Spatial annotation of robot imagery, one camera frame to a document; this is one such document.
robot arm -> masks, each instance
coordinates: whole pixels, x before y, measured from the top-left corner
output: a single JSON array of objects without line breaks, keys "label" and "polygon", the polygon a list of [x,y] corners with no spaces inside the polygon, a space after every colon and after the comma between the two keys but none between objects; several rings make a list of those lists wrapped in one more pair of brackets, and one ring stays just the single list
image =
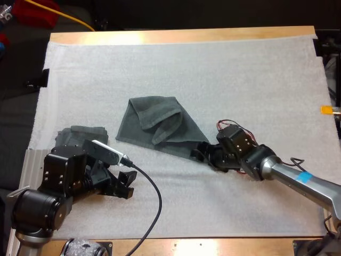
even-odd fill
[{"label": "robot arm", "polygon": [[252,137],[240,125],[229,124],[219,129],[219,144],[202,142],[192,156],[223,172],[243,170],[258,181],[276,179],[322,206],[331,212],[337,234],[328,232],[321,240],[305,241],[299,250],[295,249],[295,255],[341,255],[341,186],[284,164],[269,147],[258,145]]},{"label": "robot arm", "polygon": [[14,201],[12,228],[20,241],[17,255],[40,255],[41,247],[51,240],[77,201],[93,194],[132,197],[134,188],[129,186],[137,172],[120,172],[116,178],[108,170],[124,157],[98,141],[85,141],[83,147],[53,148],[44,159],[40,187],[25,187],[7,196]]},{"label": "robot arm", "polygon": [[260,171],[263,179],[276,179],[331,212],[334,228],[339,231],[341,227],[340,185],[286,166],[278,156],[265,158],[261,162]]}]

white terry cloth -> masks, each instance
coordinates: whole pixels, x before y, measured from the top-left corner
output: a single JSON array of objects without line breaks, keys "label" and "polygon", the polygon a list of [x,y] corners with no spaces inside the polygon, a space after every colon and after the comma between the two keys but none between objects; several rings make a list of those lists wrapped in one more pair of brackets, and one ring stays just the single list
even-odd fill
[{"label": "white terry cloth", "polygon": [[[150,237],[311,236],[322,210],[277,181],[214,172],[205,164],[115,141],[129,98],[174,96],[211,143],[228,118],[283,161],[341,183],[340,147],[313,36],[128,46],[49,43],[48,87],[40,90],[30,148],[54,146],[71,125],[103,126],[159,187],[163,210]],[[114,174],[128,171],[113,167]],[[129,200],[92,196],[73,206],[55,238],[139,238],[155,217],[156,192],[138,174]]]}]

gray towel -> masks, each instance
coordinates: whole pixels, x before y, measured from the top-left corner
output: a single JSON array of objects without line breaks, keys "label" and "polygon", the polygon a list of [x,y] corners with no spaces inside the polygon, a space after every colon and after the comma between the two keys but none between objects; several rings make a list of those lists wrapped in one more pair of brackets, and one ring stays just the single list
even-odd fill
[{"label": "gray towel", "polygon": [[58,132],[55,146],[82,145],[84,140],[98,140],[108,144],[108,133],[104,127],[86,127],[73,125]]},{"label": "gray towel", "polygon": [[184,158],[208,142],[175,97],[161,96],[129,99],[116,139]]}]

wooden table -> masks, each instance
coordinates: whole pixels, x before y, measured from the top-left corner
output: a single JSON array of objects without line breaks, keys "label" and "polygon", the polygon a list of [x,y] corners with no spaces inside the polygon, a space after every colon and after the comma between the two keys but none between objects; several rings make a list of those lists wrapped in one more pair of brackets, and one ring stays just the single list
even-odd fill
[{"label": "wooden table", "polygon": [[[83,45],[127,45],[188,43],[241,39],[277,38],[315,34],[314,27],[228,28],[161,31],[115,31],[51,34],[50,41]],[[138,240],[115,239],[113,254],[125,255]],[[65,241],[51,241],[42,255],[60,255]],[[228,256],[292,256],[293,238],[200,238],[147,239],[134,255],[228,255]]]}]

yellow cable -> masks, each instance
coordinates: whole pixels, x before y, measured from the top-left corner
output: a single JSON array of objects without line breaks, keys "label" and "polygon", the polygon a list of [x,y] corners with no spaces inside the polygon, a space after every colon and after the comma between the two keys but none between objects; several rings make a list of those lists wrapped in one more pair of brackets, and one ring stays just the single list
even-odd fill
[{"label": "yellow cable", "polygon": [[63,17],[65,17],[65,18],[68,18],[68,19],[73,20],[73,21],[75,21],[75,22],[78,22],[78,23],[84,25],[85,27],[87,27],[88,29],[90,29],[91,31],[95,31],[95,29],[93,29],[90,25],[88,25],[88,24],[86,24],[85,22],[83,22],[83,21],[81,21],[81,20],[78,20],[78,19],[76,19],[76,18],[74,18],[74,17],[72,17],[72,16],[70,16],[70,15],[67,15],[67,14],[65,14],[65,13],[62,13],[62,12],[56,11],[56,10],[54,10],[54,9],[51,9],[51,8],[45,6],[45,5],[38,4],[38,3],[36,3],[36,2],[33,2],[32,0],[25,0],[25,1],[28,2],[28,3],[30,3],[30,4],[34,4],[34,5],[36,5],[36,6],[40,7],[40,8],[43,8],[43,9],[45,9],[45,10],[48,10],[48,11],[50,11],[50,12],[54,12],[54,13],[56,13],[56,14],[59,14],[60,16],[63,16]]}]

